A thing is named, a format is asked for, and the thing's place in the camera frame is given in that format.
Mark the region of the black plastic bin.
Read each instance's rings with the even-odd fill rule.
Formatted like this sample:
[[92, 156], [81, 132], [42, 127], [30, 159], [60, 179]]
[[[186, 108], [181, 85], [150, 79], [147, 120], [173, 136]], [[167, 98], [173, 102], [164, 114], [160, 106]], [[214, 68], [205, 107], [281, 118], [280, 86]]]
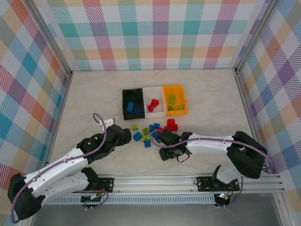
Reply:
[[[126, 112], [127, 104], [129, 101], [134, 102], [134, 109], [132, 113]], [[136, 109], [141, 109], [142, 114], [135, 114]], [[135, 120], [145, 118], [142, 88], [122, 90], [122, 112], [124, 120]]]

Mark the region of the aluminium frame leg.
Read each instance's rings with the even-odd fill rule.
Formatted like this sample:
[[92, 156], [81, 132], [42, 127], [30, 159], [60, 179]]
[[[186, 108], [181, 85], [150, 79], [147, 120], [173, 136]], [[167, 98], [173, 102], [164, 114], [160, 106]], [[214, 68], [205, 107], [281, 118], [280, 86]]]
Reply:
[[291, 219], [285, 204], [285, 199], [282, 193], [273, 193], [277, 211], [283, 226], [292, 226]]

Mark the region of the aluminium frame post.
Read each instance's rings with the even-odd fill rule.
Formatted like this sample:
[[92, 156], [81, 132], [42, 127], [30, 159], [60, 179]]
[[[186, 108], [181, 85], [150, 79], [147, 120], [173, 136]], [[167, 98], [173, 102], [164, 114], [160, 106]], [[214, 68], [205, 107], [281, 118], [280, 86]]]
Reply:
[[280, 2], [281, 0], [258, 0], [256, 3], [235, 55], [234, 75], [238, 75], [246, 64]]
[[72, 77], [72, 70], [69, 67], [67, 61], [65, 60], [65, 57], [63, 56], [56, 40], [54, 39], [47, 23], [43, 19], [42, 15], [40, 14], [38, 7], [34, 3], [34, 0], [24, 0], [24, 3], [27, 4], [30, 12], [32, 13], [35, 22], [39, 26], [41, 33], [44, 35], [46, 42], [50, 45], [50, 48], [52, 49], [54, 55], [57, 57], [58, 62], [61, 64], [65, 72], [69, 75], [69, 77]]

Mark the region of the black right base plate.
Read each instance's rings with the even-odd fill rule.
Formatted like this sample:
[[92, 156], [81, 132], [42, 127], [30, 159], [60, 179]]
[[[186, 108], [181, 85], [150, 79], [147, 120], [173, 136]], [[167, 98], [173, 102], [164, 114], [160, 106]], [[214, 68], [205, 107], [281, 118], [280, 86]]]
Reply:
[[212, 177], [196, 177], [194, 180], [199, 192], [236, 192], [240, 190], [238, 179], [225, 184]]

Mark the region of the aluminium mounting rail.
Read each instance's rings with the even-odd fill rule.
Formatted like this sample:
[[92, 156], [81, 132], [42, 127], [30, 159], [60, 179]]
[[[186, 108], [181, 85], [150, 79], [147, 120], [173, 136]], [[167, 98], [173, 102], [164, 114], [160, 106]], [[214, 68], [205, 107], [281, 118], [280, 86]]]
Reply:
[[[73, 193], [76, 187], [82, 187], [85, 184], [91, 184], [91, 188], [85, 188], [88, 193], [96, 193], [96, 182], [100, 177], [114, 178], [113, 194], [187, 194], [200, 193], [194, 180], [196, 177], [210, 177], [208, 174], [197, 175], [152, 175], [152, 176], [112, 176], [96, 175], [86, 176], [84, 173], [78, 173], [74, 176], [67, 176], [56, 182], [52, 182], [41, 188], [43, 193], [64, 194]], [[239, 178], [241, 192], [246, 193], [282, 193], [284, 186], [279, 175], [262, 174], [259, 179]], [[232, 192], [201, 192], [204, 194], [221, 194]]]

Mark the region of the orange plastic bin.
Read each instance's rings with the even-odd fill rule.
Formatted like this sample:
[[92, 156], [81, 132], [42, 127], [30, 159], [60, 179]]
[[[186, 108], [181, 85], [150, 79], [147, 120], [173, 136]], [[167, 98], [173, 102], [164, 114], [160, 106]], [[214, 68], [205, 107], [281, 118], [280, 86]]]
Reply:
[[[184, 115], [187, 113], [188, 108], [183, 85], [165, 85], [163, 86], [163, 92], [166, 104], [166, 116]], [[169, 103], [170, 95], [176, 96], [176, 103], [174, 105]], [[179, 105], [183, 105], [184, 109], [177, 110], [177, 106]], [[168, 111], [169, 106], [172, 106], [174, 110]]]

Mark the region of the black circuit board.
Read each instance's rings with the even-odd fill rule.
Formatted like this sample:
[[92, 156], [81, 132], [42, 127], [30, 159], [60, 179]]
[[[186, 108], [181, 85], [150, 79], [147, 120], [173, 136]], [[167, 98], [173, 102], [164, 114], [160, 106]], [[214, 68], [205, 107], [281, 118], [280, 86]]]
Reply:
[[232, 193], [215, 194], [215, 202], [217, 205], [229, 205], [232, 195]]
[[106, 194], [91, 194], [81, 196], [80, 202], [84, 203], [96, 203], [99, 204], [105, 200]]

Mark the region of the aluminium side rail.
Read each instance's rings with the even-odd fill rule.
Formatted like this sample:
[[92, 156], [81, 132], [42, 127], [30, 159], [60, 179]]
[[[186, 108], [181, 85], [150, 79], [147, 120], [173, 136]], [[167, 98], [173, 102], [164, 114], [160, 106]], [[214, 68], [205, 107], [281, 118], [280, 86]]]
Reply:
[[69, 90], [70, 90], [70, 87], [71, 87], [72, 79], [73, 79], [73, 71], [70, 71], [70, 73], [68, 75], [67, 83], [66, 83], [66, 88], [65, 88], [65, 91], [64, 91], [64, 94], [63, 94], [63, 98], [62, 98], [62, 101], [60, 103], [58, 117], [57, 117], [57, 120], [56, 120], [55, 126], [54, 126], [54, 131], [53, 131], [50, 143], [49, 143], [49, 147], [48, 147], [48, 149], [45, 153], [45, 159], [43, 161], [42, 166], [46, 166], [49, 163], [50, 159], [51, 159], [51, 155], [52, 155], [52, 152], [53, 152], [53, 149], [54, 149], [54, 144], [55, 144], [55, 140], [56, 140], [56, 137], [57, 137], [59, 126], [60, 126], [60, 123], [61, 123], [64, 107], [65, 107], [66, 100], [67, 100]]
[[233, 69], [233, 74], [243, 103], [243, 108], [246, 113], [251, 135], [249, 136], [242, 131], [237, 131], [235, 133], [234, 140], [237, 141], [237, 144], [234, 146], [242, 147], [243, 150], [231, 151], [230, 159], [245, 177], [258, 179], [263, 171], [269, 170], [272, 162], [268, 157], [267, 149], [263, 147], [258, 140], [258, 135], [255, 131], [254, 120], [251, 117], [251, 108], [248, 105], [246, 93], [242, 87], [242, 81], [235, 68]]

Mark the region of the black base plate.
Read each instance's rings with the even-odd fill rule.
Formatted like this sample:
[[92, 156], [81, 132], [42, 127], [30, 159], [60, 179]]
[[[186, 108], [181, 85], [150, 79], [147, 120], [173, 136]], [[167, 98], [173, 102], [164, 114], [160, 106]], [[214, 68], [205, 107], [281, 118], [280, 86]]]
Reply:
[[199, 192], [236, 192], [240, 190], [238, 179], [225, 184], [212, 177], [196, 177], [194, 180]]
[[100, 177], [96, 182], [96, 190], [105, 190], [108, 193], [112, 193], [114, 188], [114, 178]]

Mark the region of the white plastic bin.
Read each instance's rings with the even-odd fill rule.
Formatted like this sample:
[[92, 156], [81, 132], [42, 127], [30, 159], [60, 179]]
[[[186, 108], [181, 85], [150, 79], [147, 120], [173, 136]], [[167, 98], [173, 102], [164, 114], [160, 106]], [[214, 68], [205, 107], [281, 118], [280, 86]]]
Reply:
[[[152, 99], [158, 100], [159, 104], [158, 106], [154, 107], [152, 112], [150, 112], [148, 110], [148, 105], [151, 104]], [[162, 117], [166, 115], [166, 104], [162, 86], [143, 88], [143, 101], [146, 118]]]

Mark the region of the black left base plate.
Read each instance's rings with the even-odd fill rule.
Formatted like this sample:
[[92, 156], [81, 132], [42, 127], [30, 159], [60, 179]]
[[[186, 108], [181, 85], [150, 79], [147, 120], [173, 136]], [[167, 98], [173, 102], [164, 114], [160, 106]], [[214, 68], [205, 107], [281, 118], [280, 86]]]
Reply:
[[114, 188], [114, 178], [100, 177], [96, 182], [96, 190], [105, 190], [108, 193], [112, 193]]

